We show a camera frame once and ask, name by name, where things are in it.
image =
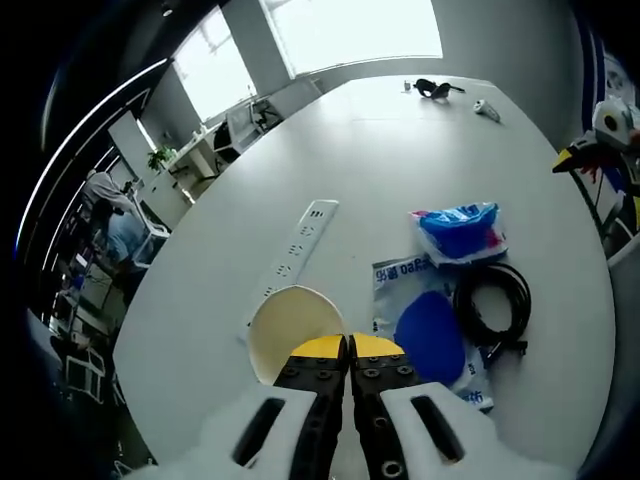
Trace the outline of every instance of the package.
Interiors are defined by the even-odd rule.
[[[507,251],[496,203],[411,212],[420,245],[434,265],[468,265]]]
[[[373,335],[396,341],[394,335],[403,314],[427,292],[441,293],[451,302],[457,275],[454,267],[436,268],[426,255],[374,264]],[[480,351],[467,340],[463,340],[463,348],[460,376],[448,387],[479,410],[489,411],[493,398]]]

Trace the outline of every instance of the potted plant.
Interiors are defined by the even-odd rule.
[[[166,145],[163,145],[155,152],[149,153],[149,161],[147,162],[147,165],[151,170],[160,172],[164,168],[165,164],[171,160],[171,157],[173,157],[172,150]]]

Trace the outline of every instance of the coiled cable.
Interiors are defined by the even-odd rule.
[[[511,304],[511,326],[499,332],[490,329],[473,302],[473,293],[482,285],[496,286],[505,293]],[[492,263],[468,269],[458,282],[453,295],[453,308],[462,332],[476,346],[488,347],[486,366],[505,350],[515,350],[524,355],[528,342],[519,340],[531,315],[531,292],[524,277],[512,266]]]

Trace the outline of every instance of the power strip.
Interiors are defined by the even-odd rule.
[[[251,296],[251,308],[242,323],[240,338],[246,341],[249,327],[260,305],[278,290],[295,285],[307,259],[320,240],[333,214],[338,208],[337,200],[314,200],[281,247]]]

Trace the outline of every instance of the paper cup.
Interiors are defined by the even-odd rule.
[[[253,371],[260,382],[273,385],[297,347],[344,332],[342,315],[324,295],[300,285],[278,290],[260,305],[249,327]]]

